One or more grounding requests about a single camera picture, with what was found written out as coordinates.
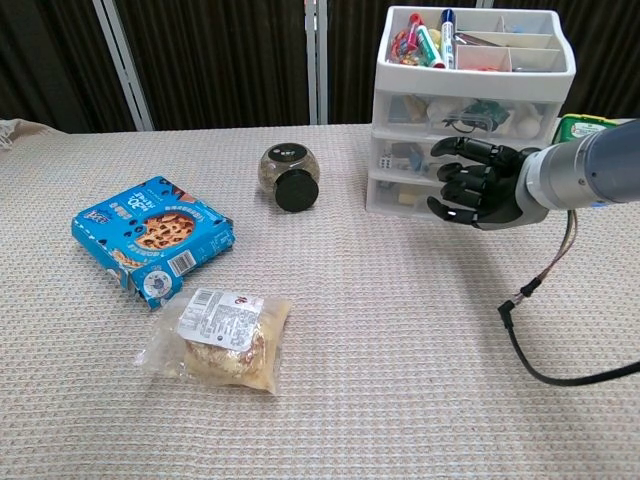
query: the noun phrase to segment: storage compartment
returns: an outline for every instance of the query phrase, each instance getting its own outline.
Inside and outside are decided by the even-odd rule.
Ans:
[[[440,197],[440,188],[370,179],[367,191],[367,211],[435,220],[437,217],[426,207],[428,196]]]
[[[564,102],[575,76],[575,59],[553,11],[455,8],[457,32],[496,46],[457,45],[458,69],[393,63],[393,39],[408,27],[410,15],[418,13],[427,28],[439,29],[442,11],[389,9],[378,51],[376,92]]]
[[[391,138],[419,140],[425,136],[462,135],[492,143],[544,147],[551,141],[561,106],[561,103],[376,92],[373,129]]]
[[[431,148],[443,138],[468,136],[516,150],[551,143],[576,71],[558,14],[454,8],[455,32],[464,34],[454,41],[455,68],[426,67],[437,56],[411,50],[409,18],[418,13],[427,29],[439,31],[443,10],[388,10],[376,64],[369,211],[436,218],[427,197],[441,199],[438,169],[475,164],[458,156],[432,157]],[[418,49],[429,50],[429,40],[421,38]],[[437,35],[431,40],[436,43]],[[392,61],[392,51],[402,63]]]
[[[438,169],[447,163],[459,162],[463,165],[477,165],[453,155],[432,157],[431,147],[439,139],[426,139],[421,142],[387,140],[372,137],[372,159],[369,171],[378,178],[394,182],[408,182],[431,185],[438,188]]]

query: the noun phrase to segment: black lid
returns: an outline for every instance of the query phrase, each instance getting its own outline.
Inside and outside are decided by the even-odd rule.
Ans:
[[[306,170],[284,172],[276,180],[276,203],[287,212],[301,212],[318,198],[318,184]]]
[[[297,162],[307,155],[307,149],[299,143],[279,143],[269,149],[268,156],[276,162]]]

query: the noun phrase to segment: marker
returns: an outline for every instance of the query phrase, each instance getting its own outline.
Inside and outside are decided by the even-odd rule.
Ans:
[[[456,68],[455,56],[453,54],[453,35],[455,33],[456,15],[453,10],[447,8],[442,12],[440,18],[442,26],[440,27],[440,54],[445,68]]]
[[[438,52],[436,45],[431,40],[427,27],[420,25],[416,29],[416,36],[418,37],[418,48],[425,58],[425,66],[445,68],[440,52]]]
[[[409,17],[409,35],[407,37],[407,43],[409,44],[409,48],[411,48],[411,50],[415,50],[416,48],[418,48],[418,44],[416,41],[416,30],[420,25],[424,25],[420,14],[412,13]]]

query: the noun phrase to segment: glass jar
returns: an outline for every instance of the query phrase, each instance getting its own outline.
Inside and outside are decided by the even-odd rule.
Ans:
[[[262,190],[288,212],[306,210],[318,198],[318,161],[298,143],[280,143],[264,152],[258,177]]]

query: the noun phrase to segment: green marker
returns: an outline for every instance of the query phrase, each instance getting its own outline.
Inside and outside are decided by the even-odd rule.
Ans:
[[[420,25],[416,30],[416,36],[418,37],[418,48],[426,60],[425,66],[444,68],[444,62],[442,61],[440,52],[435,43],[433,43],[431,36],[429,36],[427,27]]]

